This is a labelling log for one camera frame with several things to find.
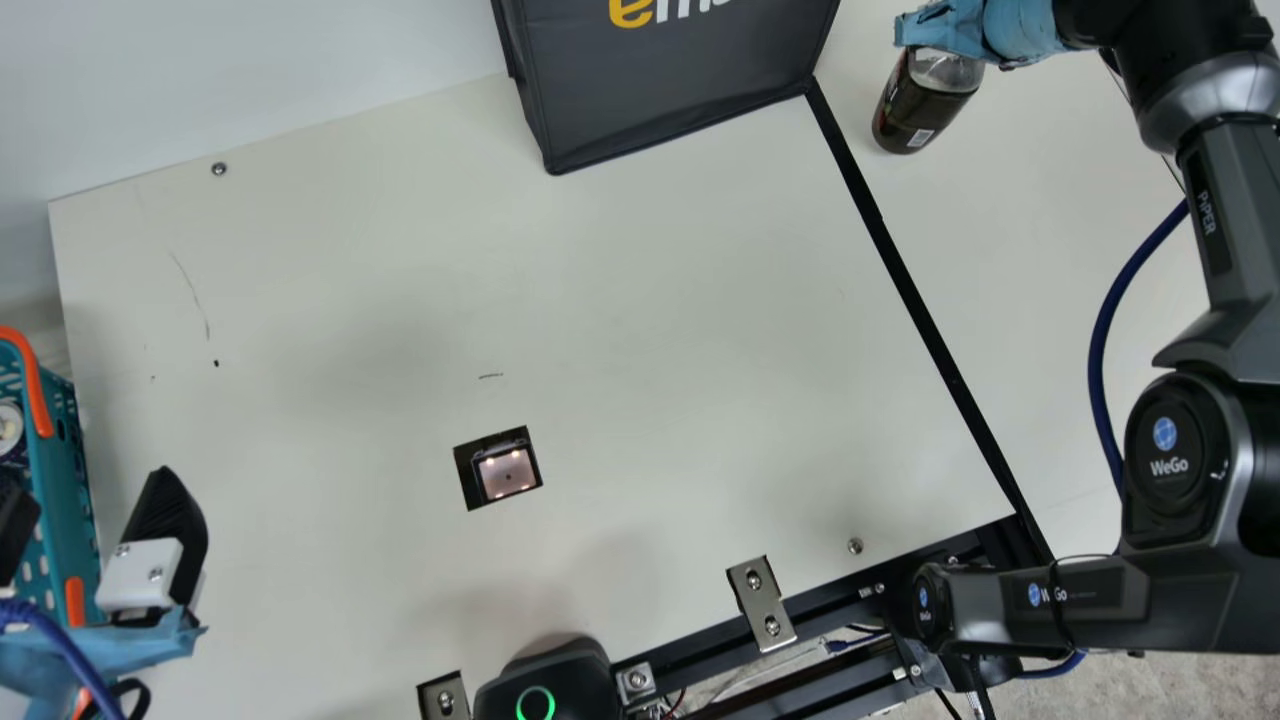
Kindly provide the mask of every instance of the white table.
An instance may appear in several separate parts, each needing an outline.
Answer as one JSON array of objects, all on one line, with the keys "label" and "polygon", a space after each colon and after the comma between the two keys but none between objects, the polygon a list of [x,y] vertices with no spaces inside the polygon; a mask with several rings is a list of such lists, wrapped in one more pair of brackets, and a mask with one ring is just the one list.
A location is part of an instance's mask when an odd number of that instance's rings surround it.
[{"label": "white table", "polygon": [[[1084,350],[1174,186],[1091,58],[870,150],[893,51],[850,9],[819,77],[899,246],[1055,548],[1114,546]],[[413,717],[550,633],[730,619],[758,555],[799,593],[1010,512],[804,100],[552,178],[494,77],[50,213],[104,543],[160,464],[210,524],[159,717]],[[1188,254],[1117,323],[1121,420]],[[468,512],[452,447],[517,425],[545,487]]]}]

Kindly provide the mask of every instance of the floor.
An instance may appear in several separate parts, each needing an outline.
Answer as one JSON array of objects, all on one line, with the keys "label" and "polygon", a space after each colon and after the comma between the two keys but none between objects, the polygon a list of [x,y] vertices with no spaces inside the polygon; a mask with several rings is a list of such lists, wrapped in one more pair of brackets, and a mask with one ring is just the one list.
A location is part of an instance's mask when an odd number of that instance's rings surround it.
[{"label": "floor", "polygon": [[[794,648],[691,689],[684,706],[696,710],[713,698],[777,679],[826,656],[820,647]],[[771,666],[777,671],[769,673]],[[1148,653],[1138,660],[1125,653],[1094,655],[1065,678],[993,688],[991,700],[997,717],[1004,720],[1261,720],[1280,717],[1277,678],[1280,657]],[[951,700],[961,717],[973,717],[963,696]],[[887,708],[882,716],[950,720],[932,694]]]}]

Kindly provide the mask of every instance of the light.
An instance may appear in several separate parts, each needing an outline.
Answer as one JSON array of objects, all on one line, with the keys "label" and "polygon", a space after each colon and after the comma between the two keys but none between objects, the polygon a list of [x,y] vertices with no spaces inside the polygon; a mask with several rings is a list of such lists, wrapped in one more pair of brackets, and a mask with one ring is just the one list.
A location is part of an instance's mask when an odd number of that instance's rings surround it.
[{"label": "light", "polygon": [[[525,698],[529,697],[529,693],[543,693],[547,698],[547,715],[541,717],[525,717]],[[520,697],[516,700],[516,720],[552,720],[552,717],[556,717],[556,696],[549,689],[534,685],[520,693]]]}]

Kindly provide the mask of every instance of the black storage box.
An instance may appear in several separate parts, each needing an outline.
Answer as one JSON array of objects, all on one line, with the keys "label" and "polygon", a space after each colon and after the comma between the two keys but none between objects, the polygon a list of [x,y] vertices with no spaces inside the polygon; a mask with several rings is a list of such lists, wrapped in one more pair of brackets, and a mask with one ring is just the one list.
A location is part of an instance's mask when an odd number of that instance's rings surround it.
[{"label": "black storage box", "polygon": [[507,70],[564,173],[803,94],[840,0],[493,0]]}]

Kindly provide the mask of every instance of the orange basket handle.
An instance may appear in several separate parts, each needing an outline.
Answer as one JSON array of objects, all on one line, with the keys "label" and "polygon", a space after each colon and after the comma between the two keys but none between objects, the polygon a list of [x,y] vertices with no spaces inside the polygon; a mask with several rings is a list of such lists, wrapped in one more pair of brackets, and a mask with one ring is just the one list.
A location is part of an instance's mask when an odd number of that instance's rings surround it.
[{"label": "orange basket handle", "polygon": [[54,421],[49,419],[49,405],[45,404],[45,386],[40,382],[40,361],[26,336],[13,328],[0,325],[0,342],[8,342],[22,356],[22,374],[27,386],[27,409],[36,423],[36,434],[47,439],[54,437]]}]

